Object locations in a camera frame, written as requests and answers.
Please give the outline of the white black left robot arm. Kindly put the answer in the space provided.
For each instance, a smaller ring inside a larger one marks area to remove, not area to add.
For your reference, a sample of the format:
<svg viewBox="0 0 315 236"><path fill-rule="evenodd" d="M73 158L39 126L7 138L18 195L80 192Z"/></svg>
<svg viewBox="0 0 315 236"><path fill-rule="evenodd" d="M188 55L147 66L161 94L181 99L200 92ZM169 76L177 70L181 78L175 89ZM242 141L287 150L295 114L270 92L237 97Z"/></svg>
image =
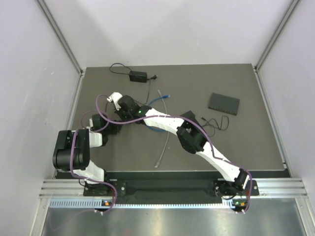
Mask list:
<svg viewBox="0 0 315 236"><path fill-rule="evenodd" d="M94 185L99 194L108 194L112 184L107 172L91 160L90 150L105 146L108 137L118 134L121 128L94 114L86 128L60 131L52 157L53 166L58 171L73 173L88 186Z"/></svg>

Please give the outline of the aluminium left corner post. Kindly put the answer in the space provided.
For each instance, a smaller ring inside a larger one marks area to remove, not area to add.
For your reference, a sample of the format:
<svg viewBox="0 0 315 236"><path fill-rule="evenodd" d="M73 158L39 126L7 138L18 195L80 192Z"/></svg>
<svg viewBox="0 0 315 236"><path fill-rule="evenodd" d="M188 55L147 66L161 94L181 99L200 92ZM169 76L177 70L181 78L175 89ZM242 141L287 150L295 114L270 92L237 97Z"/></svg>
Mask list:
<svg viewBox="0 0 315 236"><path fill-rule="evenodd" d="M54 32L55 36L57 37L59 43L61 44L62 48L64 49L65 53L67 54L68 58L70 59L72 65L74 66L75 70L82 75L83 69L81 68L78 60L76 59L73 51L71 50L64 34L62 33L60 27L58 26L57 21L55 20L52 12L50 11L48 5L44 0L35 0L36 4L38 5L39 9L43 13L45 19L49 23L52 31Z"/></svg>

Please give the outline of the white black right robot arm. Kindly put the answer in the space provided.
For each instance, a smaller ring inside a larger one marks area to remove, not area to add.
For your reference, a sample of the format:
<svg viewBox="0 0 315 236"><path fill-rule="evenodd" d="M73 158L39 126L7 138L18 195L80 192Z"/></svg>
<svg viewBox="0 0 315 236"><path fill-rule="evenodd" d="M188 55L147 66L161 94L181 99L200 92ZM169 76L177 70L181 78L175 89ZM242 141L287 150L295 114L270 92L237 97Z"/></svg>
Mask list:
<svg viewBox="0 0 315 236"><path fill-rule="evenodd" d="M199 155L219 171L234 194L242 194L247 190L248 184L252 187L249 171L230 162L215 148L192 111L180 116L170 116L150 106L140 106L130 96L118 92L111 94L107 101L114 104L115 113L122 121L158 128L177 136L185 151Z"/></svg>

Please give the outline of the black power adapter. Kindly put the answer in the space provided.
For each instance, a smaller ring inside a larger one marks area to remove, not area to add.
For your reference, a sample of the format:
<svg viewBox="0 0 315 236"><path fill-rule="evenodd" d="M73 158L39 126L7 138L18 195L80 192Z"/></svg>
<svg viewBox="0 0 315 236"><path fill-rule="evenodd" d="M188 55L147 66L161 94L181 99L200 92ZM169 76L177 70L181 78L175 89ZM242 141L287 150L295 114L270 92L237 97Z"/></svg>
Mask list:
<svg viewBox="0 0 315 236"><path fill-rule="evenodd" d="M146 83L148 80L146 72L130 71L128 75L131 82Z"/></svg>
<svg viewBox="0 0 315 236"><path fill-rule="evenodd" d="M195 114L192 111L187 111L187 112L183 113L181 116L184 118L187 118L189 120L195 119Z"/></svg>

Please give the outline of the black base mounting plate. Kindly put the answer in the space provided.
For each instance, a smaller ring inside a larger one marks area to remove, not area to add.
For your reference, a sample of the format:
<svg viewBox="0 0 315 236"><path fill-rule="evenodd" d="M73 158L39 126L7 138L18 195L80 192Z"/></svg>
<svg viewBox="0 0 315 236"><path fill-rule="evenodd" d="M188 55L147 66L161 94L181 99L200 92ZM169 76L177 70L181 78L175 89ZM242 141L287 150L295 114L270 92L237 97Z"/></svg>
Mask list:
<svg viewBox="0 0 315 236"><path fill-rule="evenodd" d="M198 192L206 196L219 196L215 193L213 181L216 179L115 179L110 183L118 196L134 196L136 193L180 193Z"/></svg>

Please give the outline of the black network switch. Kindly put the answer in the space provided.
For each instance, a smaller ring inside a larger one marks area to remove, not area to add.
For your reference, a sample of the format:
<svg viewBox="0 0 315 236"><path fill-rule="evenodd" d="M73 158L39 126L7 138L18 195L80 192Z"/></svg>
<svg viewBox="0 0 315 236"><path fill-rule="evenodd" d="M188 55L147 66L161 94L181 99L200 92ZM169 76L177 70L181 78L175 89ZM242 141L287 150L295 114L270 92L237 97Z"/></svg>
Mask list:
<svg viewBox="0 0 315 236"><path fill-rule="evenodd" d="M212 93L208 108L218 112L236 116L238 114L240 99Z"/></svg>

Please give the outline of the aluminium right corner post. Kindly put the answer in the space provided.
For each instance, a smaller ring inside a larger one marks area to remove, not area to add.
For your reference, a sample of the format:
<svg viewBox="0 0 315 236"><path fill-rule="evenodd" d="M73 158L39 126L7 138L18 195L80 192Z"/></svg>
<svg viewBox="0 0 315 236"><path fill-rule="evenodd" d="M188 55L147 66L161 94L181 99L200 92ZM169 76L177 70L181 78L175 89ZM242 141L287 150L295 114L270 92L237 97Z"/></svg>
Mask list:
<svg viewBox="0 0 315 236"><path fill-rule="evenodd" d="M285 10L279 23L277 24L277 27L275 28L271 38L269 39L266 47L264 48L261 56L259 57L257 64L253 67L255 73L258 73L259 70L263 67L269 54L271 53L272 49L274 48L275 44L277 43L281 33L283 32L283 30L287 26L290 18L292 17L292 15L296 11L296 9L298 8L298 5L300 4L300 2L301 2L301 0L291 0L289 2L287 9Z"/></svg>

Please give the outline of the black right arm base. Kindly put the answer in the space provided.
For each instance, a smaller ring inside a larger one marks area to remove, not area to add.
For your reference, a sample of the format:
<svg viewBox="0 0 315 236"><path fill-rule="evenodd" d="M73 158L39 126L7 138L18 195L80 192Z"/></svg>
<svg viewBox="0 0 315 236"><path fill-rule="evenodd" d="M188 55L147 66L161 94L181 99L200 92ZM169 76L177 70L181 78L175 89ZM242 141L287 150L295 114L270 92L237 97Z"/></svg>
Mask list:
<svg viewBox="0 0 315 236"><path fill-rule="evenodd" d="M243 187L236 187L233 182L228 182L226 180L216 179L213 181L214 190L217 195L228 197L228 196L237 196L237 197L245 197L250 193L251 196L258 196L259 189L257 182L255 180L248 181L245 189Z"/></svg>

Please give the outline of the aluminium corner post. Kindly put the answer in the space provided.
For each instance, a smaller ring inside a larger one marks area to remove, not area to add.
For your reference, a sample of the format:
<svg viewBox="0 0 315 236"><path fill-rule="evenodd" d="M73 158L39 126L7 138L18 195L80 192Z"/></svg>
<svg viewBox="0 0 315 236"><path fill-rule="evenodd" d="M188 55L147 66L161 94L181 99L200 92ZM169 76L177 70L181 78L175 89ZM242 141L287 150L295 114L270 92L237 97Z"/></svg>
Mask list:
<svg viewBox="0 0 315 236"><path fill-rule="evenodd" d="M272 49L274 48L275 44L277 43L281 33L283 32L283 30L287 26L290 18L292 17L292 15L296 11L296 9L298 8L298 5L300 4L300 2L301 2L301 0L291 0L289 2L287 9L285 10L279 23L277 24L277 27L275 28L271 38L269 39L266 47L264 48L261 56L259 57L257 64L253 67L255 73L258 73L259 70L263 67L269 54L271 53Z"/></svg>
<svg viewBox="0 0 315 236"><path fill-rule="evenodd" d="M43 13L45 19L49 23L52 31L54 32L55 36L57 37L59 43L61 44L62 48L64 49L65 53L67 54L68 58L70 59L72 65L74 66L75 70L82 75L83 69L81 68L78 60L76 59L73 51L71 50L64 34L62 33L60 27L58 26L57 21L55 20L52 12L50 11L48 5L44 0L35 0L36 4L38 5L39 9Z"/></svg>

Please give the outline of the aluminium frame rail front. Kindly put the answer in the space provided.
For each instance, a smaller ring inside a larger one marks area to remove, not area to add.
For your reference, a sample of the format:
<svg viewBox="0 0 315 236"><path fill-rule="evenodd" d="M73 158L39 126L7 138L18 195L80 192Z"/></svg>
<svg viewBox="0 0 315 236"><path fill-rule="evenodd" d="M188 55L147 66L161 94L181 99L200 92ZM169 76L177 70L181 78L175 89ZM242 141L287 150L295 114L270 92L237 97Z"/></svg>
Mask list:
<svg viewBox="0 0 315 236"><path fill-rule="evenodd" d="M109 197L113 190L104 185L84 186L77 179L46 179L39 196L42 198ZM215 194L211 179L130 179L114 180L118 196L141 193L201 193ZM260 198L305 198L307 191L299 178L256 178L252 181L251 197Z"/></svg>

